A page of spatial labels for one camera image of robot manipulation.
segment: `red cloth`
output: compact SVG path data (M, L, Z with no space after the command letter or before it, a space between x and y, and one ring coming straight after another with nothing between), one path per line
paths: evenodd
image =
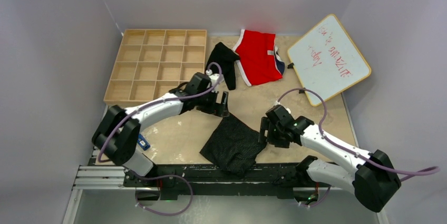
M233 47L240 56L236 61L240 74L248 86L260 85L283 78L277 63L283 63L277 56L275 34L242 30Z

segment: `black metal base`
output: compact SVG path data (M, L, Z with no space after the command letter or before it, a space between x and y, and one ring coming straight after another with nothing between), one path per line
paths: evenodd
M297 178L297 165L298 163L260 163L249 169L244 177L238 177L222 172L213 164L159 164L157 176L166 174L182 176L190 182L195 195L276 196L278 199L306 201L314 191L294 192L293 188L313 188L315 183ZM176 200L178 195L190 194L187 185L180 179L161 179L161 184L161 200ZM157 182L140 181L132 173L127 173L123 185L137 188L157 187Z

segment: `red handwriting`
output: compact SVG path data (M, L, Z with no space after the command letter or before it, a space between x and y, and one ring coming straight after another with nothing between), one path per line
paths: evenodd
M326 46L327 46L327 43L329 43L329 42L331 42L332 41L332 33L331 34L329 34L329 38L327 38L327 40L326 40Z
M328 50L331 53L331 57L335 59L335 66L338 69L341 77L349 77L352 73L345 68L346 62L340 55L340 52L333 46Z
M315 67L316 65L319 65L319 64L322 63L322 62L320 62L320 59L321 59L320 58L320 54L321 54L321 52L316 52L313 47L309 46L309 48L307 50L309 51L310 49L312 49L312 52L311 52L310 55L312 56L312 58L314 60L314 66L313 67Z
M333 40L332 32L330 32L330 30L328 30L328 28L326 28L326 25L321 26L320 28L318 28L317 31L319 34L321 34L322 36L324 36L326 38L326 42L325 42L326 46L332 42L332 40ZM314 67L315 67L316 65L319 65L322 63L320 61L320 59L321 59L320 53L321 52L316 52L312 46L309 46L309 48L307 50L309 51L311 49L312 49L312 52L310 55L312 56L312 58L314 60ZM352 73L346 68L346 62L340 55L340 52L337 50L337 48L332 46L331 48L329 48L328 51L330 52L331 57L334 58L334 60L335 60L335 66L338 69L340 77L351 76Z
M321 33L323 36L325 36L327 34L327 28L322 26L318 29L318 32Z

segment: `whiteboard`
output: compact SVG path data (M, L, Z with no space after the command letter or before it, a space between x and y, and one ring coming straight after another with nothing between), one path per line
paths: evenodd
M334 14L326 16L287 51L301 85L329 100L367 78L371 68ZM306 92L313 106L321 101Z

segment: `black fabric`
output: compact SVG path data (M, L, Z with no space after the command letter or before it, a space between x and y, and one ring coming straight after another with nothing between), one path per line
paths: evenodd
M243 176L266 147L266 143L258 143L258 138L258 132L230 113L222 119L200 154L222 171Z
M236 89L236 74L235 74L235 61L240 60L233 50L227 48L222 42L216 44L211 52L210 58L207 62L207 67L211 62L216 62L222 68L223 78L227 83L229 90ZM216 66L211 66L213 73L219 73Z

